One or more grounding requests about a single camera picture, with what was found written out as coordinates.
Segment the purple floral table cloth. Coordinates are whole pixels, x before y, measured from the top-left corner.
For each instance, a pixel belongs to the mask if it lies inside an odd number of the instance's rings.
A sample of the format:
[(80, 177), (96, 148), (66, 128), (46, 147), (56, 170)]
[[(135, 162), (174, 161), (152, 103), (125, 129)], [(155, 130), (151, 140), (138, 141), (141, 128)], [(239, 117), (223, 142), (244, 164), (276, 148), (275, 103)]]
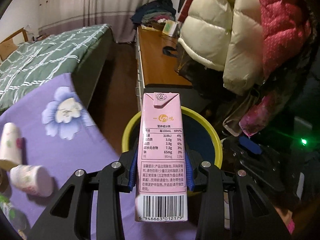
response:
[[(10, 200), (27, 217), (30, 227), (76, 170), (99, 171), (119, 159), (85, 108), (69, 123), (55, 121), (58, 106), (71, 98), (80, 102), (71, 74), (62, 74), (32, 90), (1, 115), (1, 133), (8, 122), (20, 129), (24, 163), (43, 166), (54, 178), (55, 192), (48, 198), (27, 195), (11, 184)], [(196, 226), (189, 222), (135, 222), (135, 189), (121, 193), (120, 201), (126, 239), (195, 239)]]

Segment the pile of folded clothes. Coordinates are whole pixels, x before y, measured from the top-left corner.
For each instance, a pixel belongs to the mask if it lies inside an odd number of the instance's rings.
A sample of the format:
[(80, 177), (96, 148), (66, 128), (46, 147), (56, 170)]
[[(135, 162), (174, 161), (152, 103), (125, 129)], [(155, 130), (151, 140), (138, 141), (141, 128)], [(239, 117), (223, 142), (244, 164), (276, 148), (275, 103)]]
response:
[(176, 10), (172, 0), (154, 0), (138, 7), (130, 20), (135, 26), (138, 26), (157, 22), (160, 19), (174, 21), (175, 15)]

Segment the magenta floral scarf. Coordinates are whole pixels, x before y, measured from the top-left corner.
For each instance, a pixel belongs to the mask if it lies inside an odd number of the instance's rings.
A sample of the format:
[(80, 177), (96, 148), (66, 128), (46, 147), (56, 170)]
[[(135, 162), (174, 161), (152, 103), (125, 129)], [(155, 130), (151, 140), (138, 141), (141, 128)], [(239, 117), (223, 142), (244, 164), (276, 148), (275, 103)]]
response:
[(251, 137), (267, 126), (275, 110), (276, 101), (276, 93), (270, 92), (242, 117), (239, 126), (246, 136)]

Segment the pink red quilted jacket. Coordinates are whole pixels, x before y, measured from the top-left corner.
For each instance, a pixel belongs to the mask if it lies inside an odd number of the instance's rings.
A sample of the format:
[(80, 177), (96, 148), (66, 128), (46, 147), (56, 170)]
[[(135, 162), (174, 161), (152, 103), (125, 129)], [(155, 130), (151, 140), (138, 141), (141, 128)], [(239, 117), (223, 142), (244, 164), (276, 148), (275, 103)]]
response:
[(264, 77), (299, 53), (311, 34), (299, 0), (259, 0)]

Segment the wooden top low cabinet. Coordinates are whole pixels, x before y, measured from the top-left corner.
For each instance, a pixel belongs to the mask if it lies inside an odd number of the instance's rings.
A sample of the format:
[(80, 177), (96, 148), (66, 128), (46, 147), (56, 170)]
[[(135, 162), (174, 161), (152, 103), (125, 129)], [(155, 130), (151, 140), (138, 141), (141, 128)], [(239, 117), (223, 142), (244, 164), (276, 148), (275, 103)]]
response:
[(175, 46), (176, 40), (160, 31), (139, 27), (136, 32), (138, 109), (141, 110), (144, 93), (180, 93), (182, 106), (200, 112), (203, 104), (192, 84), (175, 72), (177, 59), (163, 54), (166, 46)]

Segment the yellow rimmed trash bin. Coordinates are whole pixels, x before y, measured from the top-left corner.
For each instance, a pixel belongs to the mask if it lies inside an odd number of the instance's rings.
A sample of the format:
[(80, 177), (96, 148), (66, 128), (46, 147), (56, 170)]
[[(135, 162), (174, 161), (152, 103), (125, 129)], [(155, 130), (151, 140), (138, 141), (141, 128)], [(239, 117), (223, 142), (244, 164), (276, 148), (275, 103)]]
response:
[[(208, 161), (218, 168), (222, 166), (223, 152), (219, 136), (212, 125), (195, 111), (182, 107), (184, 142), (187, 150), (188, 195), (194, 196), (204, 189), (204, 179), (197, 174), (200, 162)], [(120, 192), (129, 193), (136, 184), (137, 150), (141, 112), (138, 112), (125, 127), (122, 137), (120, 161), (125, 173), (118, 177)]]

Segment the pink milk carton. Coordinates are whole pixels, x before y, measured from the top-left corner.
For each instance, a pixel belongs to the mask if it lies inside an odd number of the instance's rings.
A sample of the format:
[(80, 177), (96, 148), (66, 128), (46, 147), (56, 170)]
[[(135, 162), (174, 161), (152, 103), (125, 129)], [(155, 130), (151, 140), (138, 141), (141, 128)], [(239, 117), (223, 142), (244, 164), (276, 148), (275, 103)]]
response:
[(184, 222), (187, 179), (180, 95), (144, 93), (140, 120), (135, 220)]

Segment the cream puffer jacket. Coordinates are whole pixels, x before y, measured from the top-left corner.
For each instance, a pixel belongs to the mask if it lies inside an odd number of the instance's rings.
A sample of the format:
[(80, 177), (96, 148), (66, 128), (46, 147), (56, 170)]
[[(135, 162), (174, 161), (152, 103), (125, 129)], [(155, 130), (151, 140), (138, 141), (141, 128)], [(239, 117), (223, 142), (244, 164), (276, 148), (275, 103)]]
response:
[(223, 86), (243, 95), (263, 80), (259, 0), (192, 0), (178, 44), (195, 61), (223, 73)]

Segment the striped window curtain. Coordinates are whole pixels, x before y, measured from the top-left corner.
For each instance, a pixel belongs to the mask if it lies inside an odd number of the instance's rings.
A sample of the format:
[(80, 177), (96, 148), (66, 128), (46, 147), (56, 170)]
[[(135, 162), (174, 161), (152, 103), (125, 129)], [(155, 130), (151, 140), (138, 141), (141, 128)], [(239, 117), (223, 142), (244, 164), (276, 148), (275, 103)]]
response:
[[(155, 0), (40, 0), (39, 32), (64, 31), (107, 23), (118, 43), (131, 42), (135, 29), (130, 18), (138, 7)], [(180, 0), (171, 0), (174, 9)]]

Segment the floral paper cup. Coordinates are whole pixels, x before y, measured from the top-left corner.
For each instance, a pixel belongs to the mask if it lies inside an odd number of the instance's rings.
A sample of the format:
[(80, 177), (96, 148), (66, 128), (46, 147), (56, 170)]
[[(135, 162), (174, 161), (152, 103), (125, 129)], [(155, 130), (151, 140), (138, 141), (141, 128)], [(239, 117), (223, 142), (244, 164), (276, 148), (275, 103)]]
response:
[(1, 135), (1, 169), (9, 171), (13, 167), (22, 165), (22, 146), (20, 129), (14, 123), (7, 122)]
[(14, 187), (32, 196), (49, 197), (54, 191), (53, 179), (43, 166), (18, 165), (9, 177)]

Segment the green checked bed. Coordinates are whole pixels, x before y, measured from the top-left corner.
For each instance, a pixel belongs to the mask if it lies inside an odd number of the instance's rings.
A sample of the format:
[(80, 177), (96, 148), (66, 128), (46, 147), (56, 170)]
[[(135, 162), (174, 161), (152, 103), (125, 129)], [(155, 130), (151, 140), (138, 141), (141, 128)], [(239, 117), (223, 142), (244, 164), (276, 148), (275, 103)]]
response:
[(1, 112), (65, 73), (71, 74), (81, 102), (89, 106), (113, 43), (110, 25), (100, 24), (19, 44), (1, 63)]

